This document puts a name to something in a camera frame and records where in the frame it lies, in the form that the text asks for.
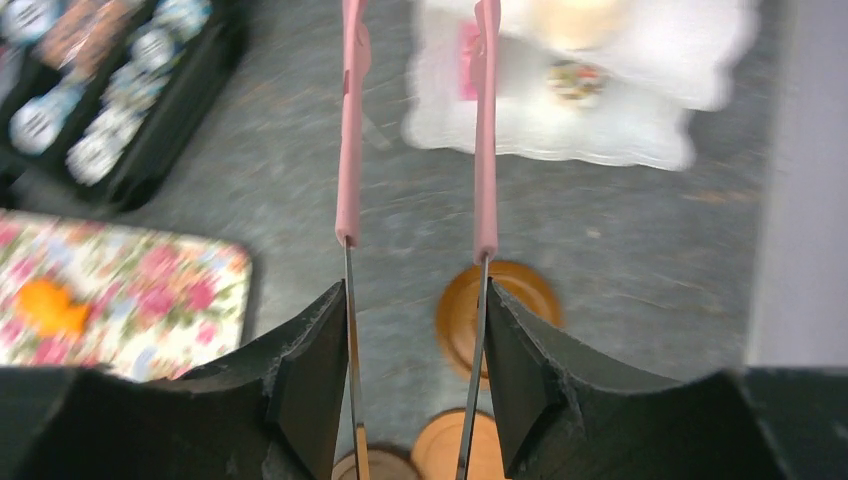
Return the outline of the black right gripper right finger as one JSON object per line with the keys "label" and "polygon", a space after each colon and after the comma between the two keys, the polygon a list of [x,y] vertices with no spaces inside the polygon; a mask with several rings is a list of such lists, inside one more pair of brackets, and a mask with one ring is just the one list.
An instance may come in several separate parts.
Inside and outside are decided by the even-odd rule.
{"label": "black right gripper right finger", "polygon": [[496,283],[485,354],[512,479],[843,479],[847,372],[739,367],[676,381],[548,324]]}

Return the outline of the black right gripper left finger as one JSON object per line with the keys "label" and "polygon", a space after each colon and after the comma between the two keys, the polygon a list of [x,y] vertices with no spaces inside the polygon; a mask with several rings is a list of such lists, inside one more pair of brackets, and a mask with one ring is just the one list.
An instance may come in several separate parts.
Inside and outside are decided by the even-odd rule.
{"label": "black right gripper left finger", "polygon": [[1,371],[5,479],[327,479],[348,363],[345,285],[174,380]]}

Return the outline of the orange pastry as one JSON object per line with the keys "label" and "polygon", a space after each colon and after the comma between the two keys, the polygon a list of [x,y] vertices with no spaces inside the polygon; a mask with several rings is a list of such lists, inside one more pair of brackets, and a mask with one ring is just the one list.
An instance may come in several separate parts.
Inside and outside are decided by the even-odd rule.
{"label": "orange pastry", "polygon": [[16,310],[40,337],[79,337],[90,314],[88,304],[75,303],[66,286],[46,277],[32,279],[19,289]]}

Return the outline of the sprinkled strawberry cake slice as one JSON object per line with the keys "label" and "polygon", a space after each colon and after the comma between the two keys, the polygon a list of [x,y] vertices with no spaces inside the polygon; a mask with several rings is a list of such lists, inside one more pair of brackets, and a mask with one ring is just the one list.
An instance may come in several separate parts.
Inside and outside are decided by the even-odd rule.
{"label": "sprinkled strawberry cake slice", "polygon": [[546,83],[557,100],[574,107],[592,108],[599,102],[607,78],[607,73],[594,65],[562,61],[549,68]]}

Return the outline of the pink-handled metal tongs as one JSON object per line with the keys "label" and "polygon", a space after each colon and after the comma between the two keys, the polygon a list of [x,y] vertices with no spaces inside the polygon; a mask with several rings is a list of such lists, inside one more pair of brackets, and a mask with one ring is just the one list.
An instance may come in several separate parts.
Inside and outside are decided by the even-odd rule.
{"label": "pink-handled metal tongs", "polygon": [[[343,248],[349,369],[349,399],[354,459],[358,478],[370,476],[367,434],[361,408],[362,391],[358,331],[353,286],[352,250],[360,233],[360,176],[362,171],[363,82],[371,65],[371,43],[363,22],[364,1],[345,1],[343,13],[343,98],[337,182],[335,233]],[[471,76],[477,90],[476,146],[474,150],[474,262],[480,267],[477,334],[458,450],[456,476],[467,478],[486,334],[490,263],[498,251],[496,195],[496,73],[501,4],[479,1],[474,6],[479,29],[471,57]]]}

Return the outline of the cream round pudding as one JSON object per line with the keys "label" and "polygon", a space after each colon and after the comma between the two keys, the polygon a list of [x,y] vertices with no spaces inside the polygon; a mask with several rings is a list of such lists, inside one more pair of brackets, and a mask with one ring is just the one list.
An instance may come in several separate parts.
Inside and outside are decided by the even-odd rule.
{"label": "cream round pudding", "polygon": [[620,0],[540,0],[531,9],[534,33],[542,44],[566,50],[597,47],[625,23],[628,2]]}

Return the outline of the pink strawberry cake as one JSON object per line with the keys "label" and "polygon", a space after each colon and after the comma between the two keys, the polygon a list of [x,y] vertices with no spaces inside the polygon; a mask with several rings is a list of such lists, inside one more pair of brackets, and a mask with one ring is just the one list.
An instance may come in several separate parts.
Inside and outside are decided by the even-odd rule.
{"label": "pink strawberry cake", "polygon": [[476,24],[462,23],[459,30],[459,98],[462,101],[474,101],[477,99],[476,87],[471,78],[471,60],[476,50],[476,41],[479,30]]}

